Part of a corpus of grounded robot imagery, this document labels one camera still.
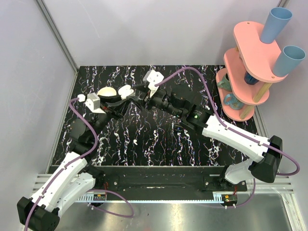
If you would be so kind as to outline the white earbud case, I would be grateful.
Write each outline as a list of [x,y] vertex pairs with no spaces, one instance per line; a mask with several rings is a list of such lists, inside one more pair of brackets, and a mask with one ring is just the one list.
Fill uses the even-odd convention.
[[120,95],[121,99],[124,100],[128,96],[134,93],[131,85],[124,85],[123,87],[118,89],[118,94]]

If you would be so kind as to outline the black earbud charging case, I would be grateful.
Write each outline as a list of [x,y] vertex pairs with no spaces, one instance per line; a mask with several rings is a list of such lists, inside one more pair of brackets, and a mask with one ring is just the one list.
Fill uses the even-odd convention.
[[183,132],[183,127],[178,125],[178,124],[174,124],[173,130],[174,130],[174,132]]

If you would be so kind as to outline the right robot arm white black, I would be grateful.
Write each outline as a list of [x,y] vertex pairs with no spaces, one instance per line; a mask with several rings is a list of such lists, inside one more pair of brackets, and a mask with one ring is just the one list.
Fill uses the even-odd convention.
[[213,138],[248,156],[248,160],[228,165],[218,179],[219,187],[229,191],[243,180],[256,178],[266,183],[275,181],[282,159],[282,139],[261,137],[232,125],[198,103],[198,96],[184,87],[171,92],[157,89],[152,94],[146,84],[136,85],[140,93],[136,103],[148,110],[153,107],[180,119],[180,126],[198,135]]

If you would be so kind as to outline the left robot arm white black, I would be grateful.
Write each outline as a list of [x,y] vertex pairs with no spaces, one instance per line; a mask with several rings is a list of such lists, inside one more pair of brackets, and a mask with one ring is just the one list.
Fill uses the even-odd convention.
[[28,231],[53,231],[65,211],[80,197],[94,193],[95,198],[85,202],[94,209],[108,194],[123,196],[108,189],[102,170],[91,164],[96,154],[98,134],[111,119],[124,117],[132,96],[80,94],[71,99],[69,108],[77,116],[71,124],[73,146],[52,176],[31,197],[22,197],[17,203],[20,223]]

